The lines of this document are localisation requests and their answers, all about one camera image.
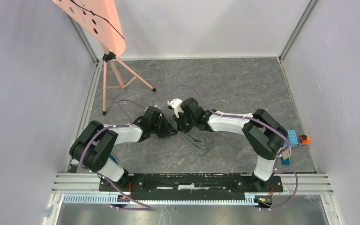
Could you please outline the blue flat toy plate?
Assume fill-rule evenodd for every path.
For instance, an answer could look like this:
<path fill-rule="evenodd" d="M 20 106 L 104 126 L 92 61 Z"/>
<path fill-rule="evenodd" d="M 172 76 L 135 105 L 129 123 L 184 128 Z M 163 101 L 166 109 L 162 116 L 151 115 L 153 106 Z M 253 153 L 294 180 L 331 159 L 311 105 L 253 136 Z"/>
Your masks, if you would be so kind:
<path fill-rule="evenodd" d="M 281 164 L 282 165 L 286 165 L 286 166 L 288 166 L 288 165 L 291 165 L 291 161 L 290 161 L 290 158 L 281 158 Z"/>

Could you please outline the blue toy brick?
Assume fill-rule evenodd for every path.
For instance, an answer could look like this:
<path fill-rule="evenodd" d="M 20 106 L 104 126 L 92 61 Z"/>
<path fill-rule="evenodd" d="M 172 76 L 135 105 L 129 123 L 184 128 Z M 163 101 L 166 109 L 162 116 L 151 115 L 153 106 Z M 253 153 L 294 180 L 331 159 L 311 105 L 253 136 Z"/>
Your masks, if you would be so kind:
<path fill-rule="evenodd" d="M 294 129 L 287 130 L 288 132 L 288 141 L 290 143 L 290 148 L 293 148 L 299 145 L 300 141 Z"/>

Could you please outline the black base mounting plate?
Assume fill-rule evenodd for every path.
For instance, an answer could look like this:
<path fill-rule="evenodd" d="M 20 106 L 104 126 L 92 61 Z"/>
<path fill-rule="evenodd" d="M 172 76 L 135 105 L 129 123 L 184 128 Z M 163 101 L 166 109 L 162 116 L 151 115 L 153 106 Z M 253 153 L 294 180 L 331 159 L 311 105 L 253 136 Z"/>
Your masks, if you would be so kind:
<path fill-rule="evenodd" d="M 134 173 L 116 183 L 135 200 L 242 200 L 245 193 L 282 193 L 280 176 L 242 173 Z"/>

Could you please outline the orange toy piece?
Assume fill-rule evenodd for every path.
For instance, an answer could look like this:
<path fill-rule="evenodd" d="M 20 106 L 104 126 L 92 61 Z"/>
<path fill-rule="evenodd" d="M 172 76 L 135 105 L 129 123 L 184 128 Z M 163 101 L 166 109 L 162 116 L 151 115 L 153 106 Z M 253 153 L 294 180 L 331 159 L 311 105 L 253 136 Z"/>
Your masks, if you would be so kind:
<path fill-rule="evenodd" d="M 309 135 L 298 135 L 299 145 L 309 145 L 311 143 Z"/>

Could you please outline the pink music stand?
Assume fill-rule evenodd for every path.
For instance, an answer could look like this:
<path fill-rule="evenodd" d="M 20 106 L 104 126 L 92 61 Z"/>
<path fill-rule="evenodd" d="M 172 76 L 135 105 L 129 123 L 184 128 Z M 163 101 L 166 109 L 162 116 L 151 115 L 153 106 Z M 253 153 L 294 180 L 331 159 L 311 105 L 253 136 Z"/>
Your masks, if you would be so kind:
<path fill-rule="evenodd" d="M 55 0 L 54 3 L 79 25 L 85 28 L 101 44 L 103 61 L 103 108 L 102 114 L 107 114 L 106 92 L 108 89 L 124 89 L 133 81 L 140 80 L 153 92 L 157 91 L 119 57 L 126 49 L 125 38 L 120 25 L 117 8 L 113 0 Z M 133 78 L 124 82 L 115 63 L 121 64 Z M 118 81 L 117 86 L 107 85 L 107 68 L 111 66 Z"/>

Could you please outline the white toy piece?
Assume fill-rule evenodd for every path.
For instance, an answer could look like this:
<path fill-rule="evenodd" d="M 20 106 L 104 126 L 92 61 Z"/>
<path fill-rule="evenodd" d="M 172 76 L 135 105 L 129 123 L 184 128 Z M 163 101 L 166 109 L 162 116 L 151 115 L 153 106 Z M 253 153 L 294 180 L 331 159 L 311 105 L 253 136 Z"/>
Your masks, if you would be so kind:
<path fill-rule="evenodd" d="M 281 158 L 282 158 L 283 160 L 286 160 L 286 159 L 288 159 L 291 155 L 292 155 L 292 149 L 291 149 L 291 148 L 288 148 L 288 149 L 286 149 L 286 150 L 284 150 L 284 151 L 282 152 Z"/>

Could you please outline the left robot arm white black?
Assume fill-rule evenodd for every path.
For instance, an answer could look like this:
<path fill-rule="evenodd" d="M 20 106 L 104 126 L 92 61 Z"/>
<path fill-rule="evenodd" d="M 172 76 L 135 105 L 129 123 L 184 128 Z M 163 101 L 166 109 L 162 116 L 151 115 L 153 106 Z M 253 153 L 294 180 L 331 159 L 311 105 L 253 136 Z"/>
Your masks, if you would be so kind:
<path fill-rule="evenodd" d="M 139 143 L 156 135 L 167 138 L 177 134 L 161 110 L 149 106 L 142 116 L 126 125 L 105 125 L 97 120 L 90 122 L 72 144 L 69 155 L 90 171 L 111 180 L 117 191 L 128 187 L 128 172 L 112 159 L 114 146 Z"/>

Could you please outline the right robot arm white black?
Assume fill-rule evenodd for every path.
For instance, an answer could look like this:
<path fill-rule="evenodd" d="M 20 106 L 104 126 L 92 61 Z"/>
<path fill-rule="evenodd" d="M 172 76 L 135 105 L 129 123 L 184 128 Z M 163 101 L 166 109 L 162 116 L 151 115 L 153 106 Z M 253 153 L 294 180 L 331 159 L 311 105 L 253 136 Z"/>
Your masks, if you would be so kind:
<path fill-rule="evenodd" d="M 277 155 L 285 144 L 290 146 L 287 130 L 264 109 L 254 113 L 234 114 L 216 110 L 204 110 L 194 98 L 184 101 L 175 98 L 167 102 L 174 112 L 179 131 L 193 128 L 208 132 L 229 132 L 244 135 L 258 155 L 253 171 L 252 186 L 264 191 L 271 185 L 271 176 Z"/>

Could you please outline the grey cloth napkin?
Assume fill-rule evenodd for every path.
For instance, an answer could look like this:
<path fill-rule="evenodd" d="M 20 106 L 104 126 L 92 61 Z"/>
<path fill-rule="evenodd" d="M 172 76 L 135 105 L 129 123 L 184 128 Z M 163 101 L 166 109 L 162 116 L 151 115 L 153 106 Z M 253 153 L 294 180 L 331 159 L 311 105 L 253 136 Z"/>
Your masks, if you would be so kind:
<path fill-rule="evenodd" d="M 195 127 L 187 133 L 179 131 L 178 134 L 200 156 L 204 156 L 214 145 L 213 140 Z"/>

